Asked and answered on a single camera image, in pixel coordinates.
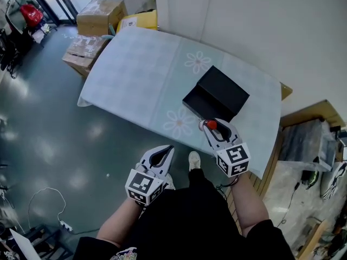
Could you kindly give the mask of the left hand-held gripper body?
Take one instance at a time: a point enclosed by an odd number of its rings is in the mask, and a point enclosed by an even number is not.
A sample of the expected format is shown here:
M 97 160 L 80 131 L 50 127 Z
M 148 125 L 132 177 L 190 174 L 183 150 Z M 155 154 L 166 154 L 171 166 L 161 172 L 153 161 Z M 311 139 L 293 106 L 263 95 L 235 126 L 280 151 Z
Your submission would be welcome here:
M 125 184 L 127 196 L 140 206 L 149 206 L 164 190 L 174 190 L 172 177 L 158 178 L 140 162 L 131 169 Z

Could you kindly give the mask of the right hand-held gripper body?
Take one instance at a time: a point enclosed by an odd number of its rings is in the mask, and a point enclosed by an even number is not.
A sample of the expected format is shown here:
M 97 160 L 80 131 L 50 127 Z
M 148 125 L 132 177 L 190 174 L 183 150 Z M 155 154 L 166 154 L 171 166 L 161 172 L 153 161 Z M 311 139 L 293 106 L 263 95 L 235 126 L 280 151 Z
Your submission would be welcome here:
M 228 177 L 239 176 L 248 171 L 250 152 L 248 146 L 237 135 L 230 142 L 210 140 L 217 166 Z

